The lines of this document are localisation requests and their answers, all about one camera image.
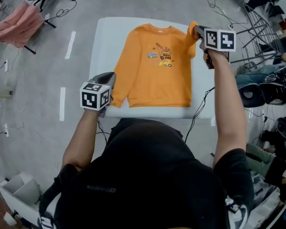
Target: truck graphic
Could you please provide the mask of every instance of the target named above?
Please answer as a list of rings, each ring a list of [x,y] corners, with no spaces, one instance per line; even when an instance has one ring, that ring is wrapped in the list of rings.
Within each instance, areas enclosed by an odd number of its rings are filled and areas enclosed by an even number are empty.
[[[151,52],[151,53],[149,53],[149,54],[147,54],[147,58],[156,58],[158,55],[157,55],[157,53],[155,53],[155,52]]]

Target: pink cloth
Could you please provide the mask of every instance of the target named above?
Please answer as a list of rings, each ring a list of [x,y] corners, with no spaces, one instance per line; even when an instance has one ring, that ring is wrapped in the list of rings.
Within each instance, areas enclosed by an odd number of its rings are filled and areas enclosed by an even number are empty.
[[[43,22],[39,8],[23,2],[10,16],[0,21],[0,42],[24,47]]]

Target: sweatshirt cuff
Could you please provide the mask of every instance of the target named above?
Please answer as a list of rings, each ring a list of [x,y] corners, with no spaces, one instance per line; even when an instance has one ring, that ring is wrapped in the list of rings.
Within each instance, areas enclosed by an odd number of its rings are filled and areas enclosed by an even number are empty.
[[[118,100],[118,99],[114,99],[114,100],[111,102],[110,105],[116,106],[116,107],[120,108],[121,105],[122,105],[122,102],[121,102],[120,100]]]

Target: black t-shirt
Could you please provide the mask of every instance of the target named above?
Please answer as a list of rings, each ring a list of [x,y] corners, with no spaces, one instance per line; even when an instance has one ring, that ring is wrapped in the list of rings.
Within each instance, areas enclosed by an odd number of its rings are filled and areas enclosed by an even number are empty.
[[[243,220],[253,202],[242,149],[224,155],[212,170],[195,159],[180,132],[135,119],[121,120],[102,156],[84,170],[62,169],[41,200],[41,215],[58,191],[58,229],[228,228],[227,195],[242,205]]]

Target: sweatshirt sleeve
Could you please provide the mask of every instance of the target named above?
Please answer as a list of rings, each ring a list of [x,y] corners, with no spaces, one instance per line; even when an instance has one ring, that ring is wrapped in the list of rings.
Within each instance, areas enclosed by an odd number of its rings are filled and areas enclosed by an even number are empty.
[[[141,58],[141,45],[138,31],[128,34],[120,59],[114,69],[116,81],[113,87],[111,105],[121,107],[137,77]]]
[[[187,28],[187,34],[185,37],[185,50],[187,54],[194,58],[196,56],[196,42],[199,40],[198,36],[194,33],[194,27],[198,25],[195,21],[193,21],[189,27]]]

